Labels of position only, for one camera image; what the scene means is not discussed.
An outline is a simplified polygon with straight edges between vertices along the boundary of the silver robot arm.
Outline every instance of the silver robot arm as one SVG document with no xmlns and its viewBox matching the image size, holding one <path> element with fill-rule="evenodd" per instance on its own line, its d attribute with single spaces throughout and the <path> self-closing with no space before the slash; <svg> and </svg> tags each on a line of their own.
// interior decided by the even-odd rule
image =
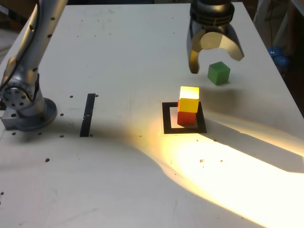
<svg viewBox="0 0 304 228">
<path fill-rule="evenodd" d="M 200 69 L 199 53 L 203 49 L 225 49 L 237 61 L 244 57 L 238 37 L 230 25 L 233 13 L 234 6 L 230 0 L 193 0 L 187 36 L 192 73 L 197 74 Z"/>
<path fill-rule="evenodd" d="M 52 122 L 54 102 L 42 96 L 38 66 L 67 0 L 37 0 L 17 55 L 11 57 L 0 85 L 7 106 L 2 117 L 6 129 L 31 131 Z"/>
</svg>

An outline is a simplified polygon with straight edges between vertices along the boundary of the black tape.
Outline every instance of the black tape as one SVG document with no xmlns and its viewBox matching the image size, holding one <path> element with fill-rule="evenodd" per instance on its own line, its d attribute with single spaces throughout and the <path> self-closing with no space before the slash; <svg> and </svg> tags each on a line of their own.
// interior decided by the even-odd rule
<svg viewBox="0 0 304 228">
<path fill-rule="evenodd" d="M 88 94 L 86 98 L 84 118 L 80 130 L 80 137 L 89 137 L 90 135 L 94 102 L 95 102 L 95 94 Z"/>
</svg>

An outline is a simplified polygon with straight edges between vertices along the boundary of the table surface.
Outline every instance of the table surface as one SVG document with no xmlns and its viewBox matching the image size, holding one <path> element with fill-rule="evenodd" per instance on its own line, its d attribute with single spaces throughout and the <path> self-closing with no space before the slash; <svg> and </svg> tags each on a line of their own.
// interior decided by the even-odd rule
<svg viewBox="0 0 304 228">
<path fill-rule="evenodd" d="M 245 57 L 202 51 L 197 75 L 189 4 L 67 6 L 39 66 L 57 118 L 16 135 L 0 125 L 1 226 L 302 227 L 304 121 L 234 5 Z M 231 68 L 223 86 L 207 78 L 218 61 Z M 177 102 L 180 86 L 200 87 L 207 134 L 163 134 L 162 102 Z M 99 95 L 93 136 L 80 138 L 88 93 Z"/>
<path fill-rule="evenodd" d="M 304 1 L 303 0 L 291 0 L 299 12 L 304 16 Z"/>
</svg>

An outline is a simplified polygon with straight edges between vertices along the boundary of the blue object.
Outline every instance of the blue object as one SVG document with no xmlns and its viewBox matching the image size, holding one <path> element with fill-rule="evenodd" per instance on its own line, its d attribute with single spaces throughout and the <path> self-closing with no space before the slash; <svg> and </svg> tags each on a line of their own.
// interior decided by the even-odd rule
<svg viewBox="0 0 304 228">
<path fill-rule="evenodd" d="M 289 59 L 285 56 L 276 56 L 273 58 L 274 63 L 278 67 L 288 68 L 289 67 Z"/>
<path fill-rule="evenodd" d="M 272 59 L 276 56 L 284 56 L 283 50 L 278 46 L 272 46 L 272 48 L 269 47 L 268 53 L 270 54 Z"/>
</svg>

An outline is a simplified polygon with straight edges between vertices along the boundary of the black strip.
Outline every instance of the black strip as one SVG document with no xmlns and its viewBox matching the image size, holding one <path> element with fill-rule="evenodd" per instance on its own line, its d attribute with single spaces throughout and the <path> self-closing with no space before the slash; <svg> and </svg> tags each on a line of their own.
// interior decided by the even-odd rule
<svg viewBox="0 0 304 228">
<path fill-rule="evenodd" d="M 9 14 L 8 17 L 18 23 L 20 23 L 21 25 L 25 25 L 27 23 L 27 19 L 24 18 L 23 16 L 20 16 L 19 14 L 15 13 L 14 11 L 9 9 Z"/>
<path fill-rule="evenodd" d="M 80 137 L 89 137 L 94 101 L 95 101 L 95 94 L 88 94 L 85 104 L 86 106 L 85 106 L 84 119 L 82 121 L 81 130 L 80 130 Z"/>
<path fill-rule="evenodd" d="M 188 133 L 207 133 L 205 118 L 201 103 L 199 102 L 199 109 L 196 113 L 195 128 L 172 128 L 171 127 L 171 116 L 170 107 L 177 107 L 177 102 L 164 102 L 162 103 L 162 118 L 163 118 L 163 133 L 164 134 L 188 134 Z"/>
</svg>

